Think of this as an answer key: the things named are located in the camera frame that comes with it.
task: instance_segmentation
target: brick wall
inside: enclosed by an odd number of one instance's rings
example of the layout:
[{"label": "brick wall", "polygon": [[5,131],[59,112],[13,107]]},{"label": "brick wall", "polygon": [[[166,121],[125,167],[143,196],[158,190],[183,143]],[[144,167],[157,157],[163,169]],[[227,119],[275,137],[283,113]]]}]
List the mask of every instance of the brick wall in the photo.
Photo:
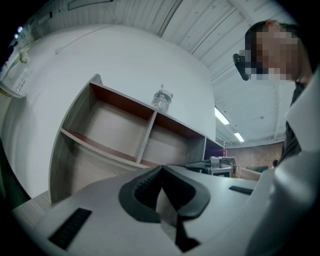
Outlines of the brick wall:
[{"label": "brick wall", "polygon": [[236,164],[242,168],[268,166],[272,167],[272,162],[281,157],[283,142],[252,147],[229,148],[228,157],[235,157]]}]

